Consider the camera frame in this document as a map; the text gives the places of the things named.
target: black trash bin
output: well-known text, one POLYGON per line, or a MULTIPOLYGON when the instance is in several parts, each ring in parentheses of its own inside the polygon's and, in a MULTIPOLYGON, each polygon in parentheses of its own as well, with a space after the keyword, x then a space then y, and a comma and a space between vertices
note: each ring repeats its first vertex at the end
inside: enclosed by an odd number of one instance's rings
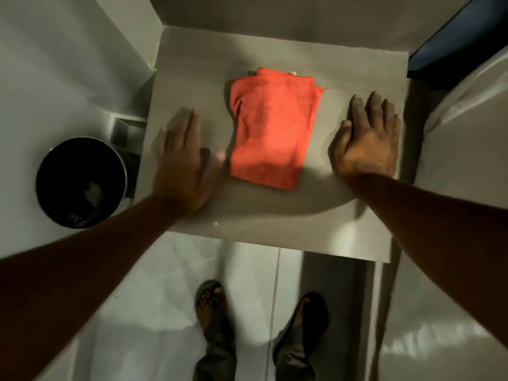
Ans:
POLYGON ((35 180, 42 210, 56 223, 84 229, 108 218, 124 199, 127 170, 106 142, 78 137, 49 151, 35 180))

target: pant leg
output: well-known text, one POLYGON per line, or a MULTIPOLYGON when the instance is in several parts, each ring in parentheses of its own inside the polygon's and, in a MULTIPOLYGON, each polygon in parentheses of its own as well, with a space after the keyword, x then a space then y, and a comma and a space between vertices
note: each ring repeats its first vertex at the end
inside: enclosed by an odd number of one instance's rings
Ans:
POLYGON ((205 357, 196 364, 193 381, 234 381, 235 372, 235 342, 219 334, 206 347, 205 357))
POLYGON ((305 357, 303 346, 284 345, 277 356, 275 381, 314 381, 314 369, 305 357))

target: tiled floor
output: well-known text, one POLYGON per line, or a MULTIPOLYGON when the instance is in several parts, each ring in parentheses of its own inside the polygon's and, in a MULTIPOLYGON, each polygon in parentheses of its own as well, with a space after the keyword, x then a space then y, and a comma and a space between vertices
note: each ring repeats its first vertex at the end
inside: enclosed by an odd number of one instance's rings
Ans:
POLYGON ((274 379, 271 339, 310 289, 325 295, 331 314, 311 363, 318 379, 345 379, 351 371, 347 353, 357 341, 350 332, 360 319, 354 299, 364 262, 165 233, 99 312, 90 381, 191 380, 206 346, 194 293, 208 278, 219 279, 228 295, 237 380, 274 379))

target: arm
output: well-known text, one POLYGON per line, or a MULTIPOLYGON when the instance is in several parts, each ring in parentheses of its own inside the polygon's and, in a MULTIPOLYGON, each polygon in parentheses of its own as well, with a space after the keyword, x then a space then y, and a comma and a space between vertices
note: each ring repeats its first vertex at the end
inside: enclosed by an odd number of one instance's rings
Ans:
POLYGON ((0 379, 31 380, 97 311, 156 239, 210 197, 225 154, 200 174, 201 118, 165 132, 153 194, 64 240, 0 261, 0 379))
POLYGON ((401 120, 373 93, 352 99, 333 147, 337 174, 385 223, 443 291, 508 346, 508 211, 440 196, 399 182, 401 120))

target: red towel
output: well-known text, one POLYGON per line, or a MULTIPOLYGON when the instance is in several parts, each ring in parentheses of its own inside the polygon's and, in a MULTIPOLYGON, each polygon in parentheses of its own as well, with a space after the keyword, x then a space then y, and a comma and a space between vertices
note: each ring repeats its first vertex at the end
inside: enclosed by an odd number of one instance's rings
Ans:
POLYGON ((235 80, 230 105, 238 123, 231 175, 292 190, 324 89, 314 78, 257 69, 235 80))

